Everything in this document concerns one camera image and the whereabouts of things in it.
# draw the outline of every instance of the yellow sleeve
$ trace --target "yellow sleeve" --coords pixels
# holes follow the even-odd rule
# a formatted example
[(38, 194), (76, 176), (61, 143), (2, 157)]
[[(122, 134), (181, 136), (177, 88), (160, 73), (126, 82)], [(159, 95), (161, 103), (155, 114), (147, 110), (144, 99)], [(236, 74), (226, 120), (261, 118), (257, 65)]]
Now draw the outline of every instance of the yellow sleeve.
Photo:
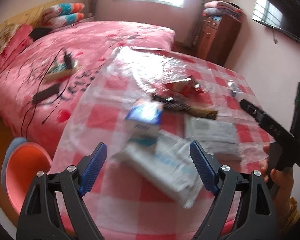
[(299, 219), (298, 203), (295, 198), (290, 198), (290, 211), (284, 217), (279, 218), (280, 234), (284, 235), (288, 229), (293, 226)]

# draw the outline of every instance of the wooden cabinet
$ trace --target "wooden cabinet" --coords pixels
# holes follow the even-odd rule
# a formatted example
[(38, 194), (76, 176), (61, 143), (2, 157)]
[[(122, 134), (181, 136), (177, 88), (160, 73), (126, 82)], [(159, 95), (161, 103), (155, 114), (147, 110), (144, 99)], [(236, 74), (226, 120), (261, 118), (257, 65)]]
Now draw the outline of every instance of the wooden cabinet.
[(223, 66), (238, 36), (240, 27), (241, 23), (228, 15), (204, 17), (195, 47), (195, 55)]

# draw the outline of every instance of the blue gripper pad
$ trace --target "blue gripper pad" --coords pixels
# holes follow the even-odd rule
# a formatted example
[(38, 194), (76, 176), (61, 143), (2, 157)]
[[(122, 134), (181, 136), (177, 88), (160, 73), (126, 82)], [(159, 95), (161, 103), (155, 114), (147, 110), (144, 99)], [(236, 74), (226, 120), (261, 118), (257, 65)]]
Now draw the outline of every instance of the blue gripper pad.
[(213, 170), (204, 154), (205, 151), (198, 142), (196, 143), (196, 141), (193, 141), (190, 144), (190, 156), (199, 173), (204, 187), (214, 196), (217, 196), (220, 190), (218, 187), (218, 174)]
[(80, 187), (78, 193), (80, 197), (83, 197), (87, 192), (92, 190), (93, 184), (96, 181), (106, 158), (107, 146), (104, 143), (99, 143), (90, 156), (82, 158), (78, 164), (78, 168), (82, 165), (85, 166), (79, 177)]

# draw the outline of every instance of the table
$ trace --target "table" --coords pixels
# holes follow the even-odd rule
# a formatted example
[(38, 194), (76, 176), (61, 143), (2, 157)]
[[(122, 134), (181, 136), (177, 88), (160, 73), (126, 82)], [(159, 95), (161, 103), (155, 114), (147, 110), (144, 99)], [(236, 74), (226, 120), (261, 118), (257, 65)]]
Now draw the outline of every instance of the table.
[[(227, 163), (250, 173), (266, 157), (263, 144), (272, 138), (260, 129), (231, 97), (227, 86), (235, 81), (245, 98), (259, 105), (245, 79), (238, 73), (177, 52), (138, 47), (119, 47), (106, 60), (82, 95), (61, 137), (50, 173), (61, 172), (90, 155), (101, 141), (108, 146), (108, 158), (91, 192), (83, 198), (106, 240), (189, 240), (202, 223), (213, 201), (203, 189), (191, 209), (183, 209), (150, 182), (111, 156), (120, 151), (129, 133), (124, 118), (139, 98), (163, 89), (162, 82), (192, 75), (208, 93), (193, 98), (194, 104), (219, 110), (218, 120), (234, 123), (242, 155), (241, 163)], [(164, 113), (162, 129), (183, 136), (183, 117)], [(239, 196), (228, 217), (235, 217)], [(71, 223), (62, 198), (60, 213), (67, 229)]]

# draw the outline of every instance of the metal bolt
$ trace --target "metal bolt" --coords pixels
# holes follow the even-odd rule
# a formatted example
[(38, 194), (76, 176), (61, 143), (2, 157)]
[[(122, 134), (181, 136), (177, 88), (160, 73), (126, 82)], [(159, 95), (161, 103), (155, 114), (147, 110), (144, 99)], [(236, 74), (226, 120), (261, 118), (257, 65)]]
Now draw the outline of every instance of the metal bolt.
[(42, 177), (44, 175), (44, 171), (38, 171), (37, 172), (37, 177)]
[(261, 172), (258, 171), (258, 170), (254, 170), (253, 174), (256, 175), (256, 176), (258, 176), (258, 177), (261, 176)]
[(71, 166), (69, 166), (69, 167), (67, 168), (67, 171), (73, 172), (73, 171), (75, 171), (75, 169), (76, 169), (76, 166), (71, 165)]
[(223, 171), (229, 171), (229, 170), (230, 170), (230, 167), (229, 167), (228, 165), (222, 165), (222, 166), (221, 166), (221, 169), (222, 169)]

